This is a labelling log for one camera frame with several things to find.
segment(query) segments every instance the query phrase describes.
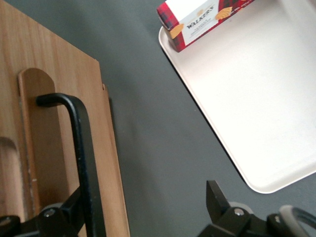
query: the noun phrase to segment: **tartan packaging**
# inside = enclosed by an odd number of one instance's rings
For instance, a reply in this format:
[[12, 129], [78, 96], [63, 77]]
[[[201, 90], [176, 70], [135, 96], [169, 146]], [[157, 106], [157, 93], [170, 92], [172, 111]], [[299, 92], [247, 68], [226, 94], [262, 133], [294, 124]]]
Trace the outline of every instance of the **tartan packaging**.
[[254, 0], [166, 0], [159, 19], [177, 52], [201, 38]]

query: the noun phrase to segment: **black metal handle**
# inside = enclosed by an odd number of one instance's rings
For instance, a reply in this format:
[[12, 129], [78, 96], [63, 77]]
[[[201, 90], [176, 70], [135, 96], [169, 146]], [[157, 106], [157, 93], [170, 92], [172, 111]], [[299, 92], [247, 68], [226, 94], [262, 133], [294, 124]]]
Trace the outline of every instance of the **black metal handle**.
[[77, 97], [52, 93], [38, 96], [38, 106], [66, 106], [73, 131], [84, 221], [88, 237], [105, 237], [97, 170], [87, 110]]

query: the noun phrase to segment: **metal ring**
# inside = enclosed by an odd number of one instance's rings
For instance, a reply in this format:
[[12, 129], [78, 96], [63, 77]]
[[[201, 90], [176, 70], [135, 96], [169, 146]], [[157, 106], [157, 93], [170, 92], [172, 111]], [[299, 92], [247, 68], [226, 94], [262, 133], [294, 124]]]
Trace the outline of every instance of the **metal ring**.
[[286, 236], [310, 237], [299, 221], [316, 230], [316, 217], [312, 214], [291, 205], [282, 206], [279, 210], [280, 221], [285, 228]]

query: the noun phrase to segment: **screw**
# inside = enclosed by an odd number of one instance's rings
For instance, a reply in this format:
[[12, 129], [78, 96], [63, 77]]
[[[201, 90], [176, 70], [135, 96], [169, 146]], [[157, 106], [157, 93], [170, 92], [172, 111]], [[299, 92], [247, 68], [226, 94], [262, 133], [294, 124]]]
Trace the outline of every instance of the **screw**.
[[237, 216], [243, 216], [245, 214], [244, 211], [240, 208], [235, 208], [234, 212]]
[[44, 213], [44, 217], [50, 217], [52, 215], [55, 214], [55, 210], [54, 209], [49, 209]]
[[0, 221], [0, 226], [5, 226], [11, 222], [10, 217], [5, 218], [4, 220]]

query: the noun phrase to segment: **dark gray background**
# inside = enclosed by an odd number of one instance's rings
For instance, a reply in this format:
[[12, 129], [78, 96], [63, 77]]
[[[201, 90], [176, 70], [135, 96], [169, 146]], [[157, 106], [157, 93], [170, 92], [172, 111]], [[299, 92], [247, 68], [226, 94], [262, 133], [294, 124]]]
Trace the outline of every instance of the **dark gray background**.
[[132, 237], [197, 236], [212, 179], [260, 218], [284, 204], [316, 215], [316, 175], [269, 195], [243, 182], [159, 45], [163, 0], [6, 1], [100, 62]]

